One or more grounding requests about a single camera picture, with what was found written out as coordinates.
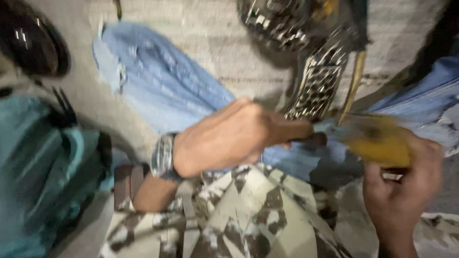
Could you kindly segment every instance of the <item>finger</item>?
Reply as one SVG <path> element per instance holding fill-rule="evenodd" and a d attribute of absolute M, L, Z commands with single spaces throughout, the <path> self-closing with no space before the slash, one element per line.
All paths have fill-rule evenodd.
<path fill-rule="evenodd" d="M 381 168 L 374 162 L 364 162 L 364 195 L 377 198 L 384 198 L 387 195 Z"/>
<path fill-rule="evenodd" d="M 271 113 L 271 136 L 267 146 L 306 139 L 314 133 L 312 124 L 307 120 L 290 121 Z"/>
<path fill-rule="evenodd" d="M 417 137 L 411 132 L 404 132 L 411 152 L 411 170 L 416 176 L 427 177 L 441 171 L 443 150 L 438 143 Z"/>
<path fill-rule="evenodd" d="M 291 142 L 281 143 L 279 145 L 282 147 L 282 149 L 284 149 L 286 151 L 291 150 Z"/>
<path fill-rule="evenodd" d="M 241 162 L 241 164 L 255 164 L 260 160 L 260 158 L 261 158 L 261 153 L 259 153 L 259 152 L 253 153 L 253 154 L 249 155 L 248 157 L 246 157 Z"/>

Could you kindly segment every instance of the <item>black object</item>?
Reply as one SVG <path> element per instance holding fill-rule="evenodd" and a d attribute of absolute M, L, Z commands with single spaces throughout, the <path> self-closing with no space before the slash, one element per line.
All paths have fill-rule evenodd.
<path fill-rule="evenodd" d="M 69 70 L 60 34 L 22 0 L 0 0 L 0 51 L 27 74 L 63 76 Z"/>

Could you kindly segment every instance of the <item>yellow object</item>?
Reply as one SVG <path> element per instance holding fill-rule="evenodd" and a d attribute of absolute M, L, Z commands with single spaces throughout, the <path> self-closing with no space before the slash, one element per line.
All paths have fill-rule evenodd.
<path fill-rule="evenodd" d="M 398 127 L 396 121 L 388 116 L 362 117 L 358 121 L 350 121 L 357 123 L 351 126 L 358 130 L 343 138 L 349 150 L 363 160 L 378 163 L 382 168 L 408 168 L 410 151 L 403 136 L 403 131 L 407 129 Z"/>
<path fill-rule="evenodd" d="M 347 92 L 346 101 L 344 102 L 343 109 L 341 111 L 340 119 L 338 120 L 338 126 L 341 126 L 347 113 L 351 110 L 352 103 L 354 102 L 355 94 L 360 86 L 360 81 L 364 75 L 365 60 L 367 59 L 367 51 L 360 51 L 355 56 L 354 72 L 352 74 L 351 85 Z"/>

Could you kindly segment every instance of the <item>hand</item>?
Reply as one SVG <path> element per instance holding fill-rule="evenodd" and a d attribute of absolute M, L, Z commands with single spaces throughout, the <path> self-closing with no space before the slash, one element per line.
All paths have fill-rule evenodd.
<path fill-rule="evenodd" d="M 288 121 L 241 98 L 176 136 L 174 167 L 182 177 L 192 177 L 206 169 L 255 163 L 266 147 L 312 133 L 308 121 Z"/>
<path fill-rule="evenodd" d="M 381 168 L 365 163 L 364 201 L 388 257 L 417 257 L 413 230 L 442 184 L 441 145 L 407 132 L 411 168 L 400 183 L 385 181 Z"/>

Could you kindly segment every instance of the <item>clothing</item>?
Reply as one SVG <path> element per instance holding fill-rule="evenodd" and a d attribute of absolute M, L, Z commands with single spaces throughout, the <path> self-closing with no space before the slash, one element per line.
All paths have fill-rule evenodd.
<path fill-rule="evenodd" d="M 167 39 L 141 24 L 108 24 L 101 37 L 94 40 L 93 53 L 101 77 L 159 134 L 180 132 L 235 99 Z M 444 118 L 442 112 L 457 104 L 458 62 L 459 56 L 454 53 L 440 59 L 419 86 L 389 96 L 369 110 L 409 116 L 403 126 L 444 145 L 447 155 L 454 154 L 459 148 L 459 133 L 455 129 L 459 119 Z M 413 116 L 419 111 L 423 115 Z M 332 125 L 335 121 L 323 121 L 314 129 L 326 131 Z M 327 150 L 297 142 L 292 143 L 290 151 L 279 146 L 266 148 L 261 161 L 305 181 L 312 179 L 312 171 L 352 171 L 361 175 L 363 169 L 357 158 L 333 138 L 329 138 Z"/>
<path fill-rule="evenodd" d="M 117 212 L 101 258 L 351 257 L 318 215 L 326 200 L 314 195 L 324 192 L 271 166 L 203 173 L 179 188 L 167 212 L 147 214 L 132 213 L 140 186 L 132 182 L 142 181 L 143 169 L 117 174 Z"/>
<path fill-rule="evenodd" d="M 61 127 L 44 100 L 0 100 L 0 257 L 42 258 L 108 175 L 99 131 Z"/>

